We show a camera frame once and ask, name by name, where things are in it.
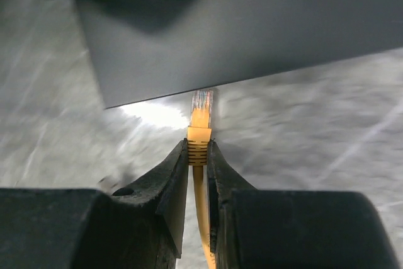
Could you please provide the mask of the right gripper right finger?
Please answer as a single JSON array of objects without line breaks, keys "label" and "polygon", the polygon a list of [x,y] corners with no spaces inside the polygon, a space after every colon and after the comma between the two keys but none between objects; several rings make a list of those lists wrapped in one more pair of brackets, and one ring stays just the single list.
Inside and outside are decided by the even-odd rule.
[{"label": "right gripper right finger", "polygon": [[259,190],[207,148],[210,251],[218,268],[398,268],[360,192]]}]

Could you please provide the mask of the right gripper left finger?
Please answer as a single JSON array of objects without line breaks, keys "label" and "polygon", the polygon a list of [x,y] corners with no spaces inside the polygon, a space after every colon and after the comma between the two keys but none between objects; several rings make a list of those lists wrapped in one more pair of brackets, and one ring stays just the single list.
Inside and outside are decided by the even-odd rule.
[{"label": "right gripper left finger", "polygon": [[3,188],[2,268],[174,268],[183,247],[188,143],[107,194]]}]

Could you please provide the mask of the black network switch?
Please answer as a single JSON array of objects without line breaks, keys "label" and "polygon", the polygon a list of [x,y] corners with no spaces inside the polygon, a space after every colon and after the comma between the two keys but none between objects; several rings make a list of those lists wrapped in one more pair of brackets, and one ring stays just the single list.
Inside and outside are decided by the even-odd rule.
[{"label": "black network switch", "polygon": [[402,47],[402,0],[76,0],[106,107]]}]

